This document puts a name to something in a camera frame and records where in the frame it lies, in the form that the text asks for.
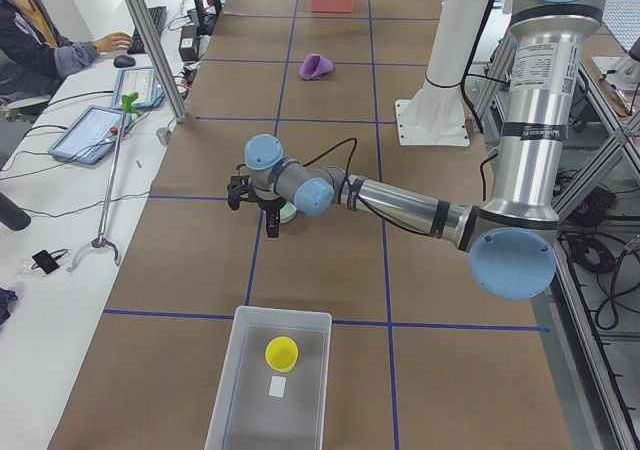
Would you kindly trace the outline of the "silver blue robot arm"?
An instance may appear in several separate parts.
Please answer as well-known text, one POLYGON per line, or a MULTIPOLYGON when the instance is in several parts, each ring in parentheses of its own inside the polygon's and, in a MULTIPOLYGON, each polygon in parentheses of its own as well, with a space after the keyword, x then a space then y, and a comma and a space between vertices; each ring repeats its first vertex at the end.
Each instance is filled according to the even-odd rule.
POLYGON ((470 256, 488 292, 520 300, 543 292, 556 272, 559 218, 555 176, 586 39, 601 25, 606 0, 513 0, 508 37, 515 47, 509 99, 492 193, 481 205, 456 205, 347 170, 313 169, 284 153, 271 135, 245 145, 245 174, 227 187, 228 204, 257 204, 269 236, 286 203, 318 216, 331 205, 370 212, 405 231, 445 239, 470 256))

